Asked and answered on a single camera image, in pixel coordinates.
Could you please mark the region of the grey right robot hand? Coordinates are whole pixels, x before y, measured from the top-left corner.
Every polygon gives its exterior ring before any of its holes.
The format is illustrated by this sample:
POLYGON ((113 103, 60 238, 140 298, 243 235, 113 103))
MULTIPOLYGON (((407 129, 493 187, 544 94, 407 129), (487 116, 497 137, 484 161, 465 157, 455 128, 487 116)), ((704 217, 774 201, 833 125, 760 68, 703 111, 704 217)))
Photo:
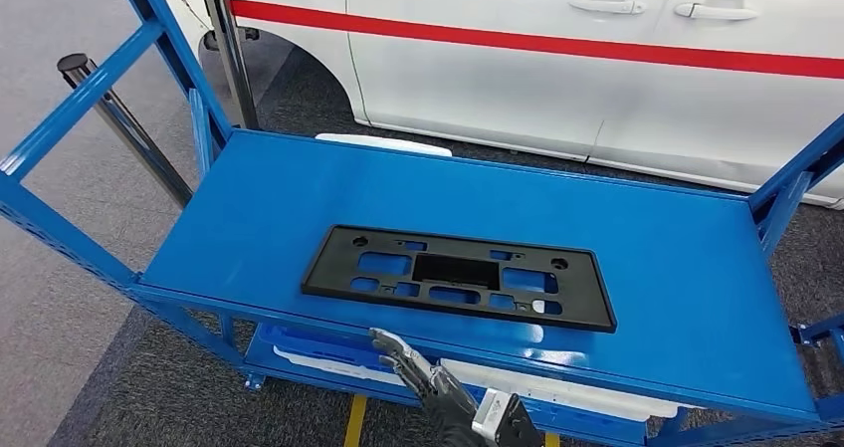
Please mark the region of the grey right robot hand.
POLYGON ((419 398, 430 413, 450 423, 469 426, 477 412, 477 401, 444 366, 429 362, 400 336, 370 328, 372 345, 379 361, 389 366, 419 398))

